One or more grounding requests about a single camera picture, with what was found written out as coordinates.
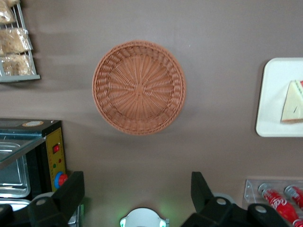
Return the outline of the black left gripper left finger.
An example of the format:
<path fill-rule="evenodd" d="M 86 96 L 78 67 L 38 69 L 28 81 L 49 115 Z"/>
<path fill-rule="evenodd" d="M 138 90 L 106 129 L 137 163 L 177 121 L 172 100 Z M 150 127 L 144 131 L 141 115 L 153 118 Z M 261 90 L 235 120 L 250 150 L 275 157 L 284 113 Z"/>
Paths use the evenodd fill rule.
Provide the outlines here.
<path fill-rule="evenodd" d="M 26 207 L 13 211 L 0 206 L 2 227 L 67 227 L 85 195 L 84 173 L 75 171 L 52 196 L 41 196 Z"/>

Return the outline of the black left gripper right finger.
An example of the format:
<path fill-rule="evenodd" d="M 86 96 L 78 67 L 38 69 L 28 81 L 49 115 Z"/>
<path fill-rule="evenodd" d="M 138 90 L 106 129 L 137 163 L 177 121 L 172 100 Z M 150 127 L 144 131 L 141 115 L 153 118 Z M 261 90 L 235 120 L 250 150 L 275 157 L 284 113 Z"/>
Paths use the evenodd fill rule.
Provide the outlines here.
<path fill-rule="evenodd" d="M 253 203 L 245 210 L 222 196 L 214 196 L 201 172 L 191 174 L 191 199 L 195 212 L 183 227 L 287 227 L 270 206 Z"/>

